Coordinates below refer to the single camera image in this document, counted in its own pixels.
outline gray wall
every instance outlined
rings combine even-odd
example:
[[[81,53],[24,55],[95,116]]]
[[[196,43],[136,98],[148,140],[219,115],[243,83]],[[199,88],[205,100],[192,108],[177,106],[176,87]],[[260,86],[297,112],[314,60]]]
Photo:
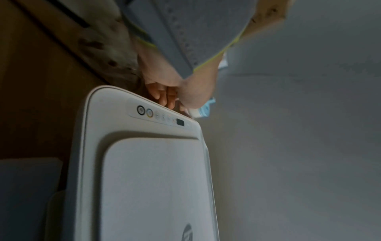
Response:
[[[299,0],[230,50],[200,121],[221,241],[381,239],[380,29],[378,0]]]

